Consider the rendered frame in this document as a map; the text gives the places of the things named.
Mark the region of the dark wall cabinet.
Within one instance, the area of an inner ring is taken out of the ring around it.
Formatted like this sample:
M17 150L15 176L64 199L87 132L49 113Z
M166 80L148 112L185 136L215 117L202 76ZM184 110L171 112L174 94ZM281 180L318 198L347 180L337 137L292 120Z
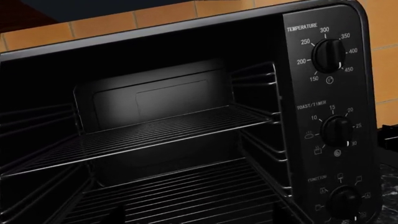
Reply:
M192 0L0 0L0 33Z

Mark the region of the black timer knob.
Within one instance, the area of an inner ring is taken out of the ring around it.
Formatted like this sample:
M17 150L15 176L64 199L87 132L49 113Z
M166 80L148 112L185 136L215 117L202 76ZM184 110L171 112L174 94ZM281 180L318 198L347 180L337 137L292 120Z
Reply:
M320 136L330 147L347 147L353 139L353 124L344 116L333 115L322 122Z

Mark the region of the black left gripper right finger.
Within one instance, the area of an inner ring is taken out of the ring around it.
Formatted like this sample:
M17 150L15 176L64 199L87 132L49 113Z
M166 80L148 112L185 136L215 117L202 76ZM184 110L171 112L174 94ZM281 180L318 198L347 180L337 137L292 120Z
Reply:
M299 221L285 207L278 203L273 204L272 224L299 224Z

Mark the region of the black temperature knob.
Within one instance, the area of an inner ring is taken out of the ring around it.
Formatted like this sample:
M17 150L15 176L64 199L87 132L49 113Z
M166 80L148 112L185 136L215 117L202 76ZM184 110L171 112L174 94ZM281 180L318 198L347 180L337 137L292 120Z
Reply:
M341 69L346 60L343 42L338 39L325 39L312 50L312 63L318 72L330 74Z

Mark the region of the black toaster oven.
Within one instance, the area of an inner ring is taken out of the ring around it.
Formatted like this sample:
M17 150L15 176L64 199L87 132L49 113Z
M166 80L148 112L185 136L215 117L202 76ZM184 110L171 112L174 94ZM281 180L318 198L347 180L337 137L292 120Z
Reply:
M318 72L338 39L344 66ZM2 177L69 137L236 106L261 124ZM353 124L327 146L322 122ZM302 0L0 54L0 224L61 224L85 192L243 158L299 224L374 224L382 207L366 13L356 0ZM327 200L354 187L353 220Z

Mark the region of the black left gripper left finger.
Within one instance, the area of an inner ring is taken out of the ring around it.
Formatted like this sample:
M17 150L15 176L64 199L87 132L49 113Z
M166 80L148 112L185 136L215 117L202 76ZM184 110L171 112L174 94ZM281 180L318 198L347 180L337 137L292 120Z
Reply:
M126 211L123 205L116 207L109 214L109 224L125 224Z

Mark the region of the black countertop appliance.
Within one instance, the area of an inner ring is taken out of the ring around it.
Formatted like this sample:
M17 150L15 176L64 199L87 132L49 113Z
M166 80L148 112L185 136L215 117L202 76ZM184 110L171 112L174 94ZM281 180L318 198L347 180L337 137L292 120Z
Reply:
M398 124L383 124L377 131L377 142L383 149L398 152Z

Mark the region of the black function knob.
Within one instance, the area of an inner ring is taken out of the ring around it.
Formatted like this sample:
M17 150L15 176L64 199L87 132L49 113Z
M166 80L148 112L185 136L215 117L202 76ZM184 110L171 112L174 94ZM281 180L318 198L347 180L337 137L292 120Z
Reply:
M362 197L351 186L341 186L330 194L326 208L332 218L340 220L353 220L362 205Z

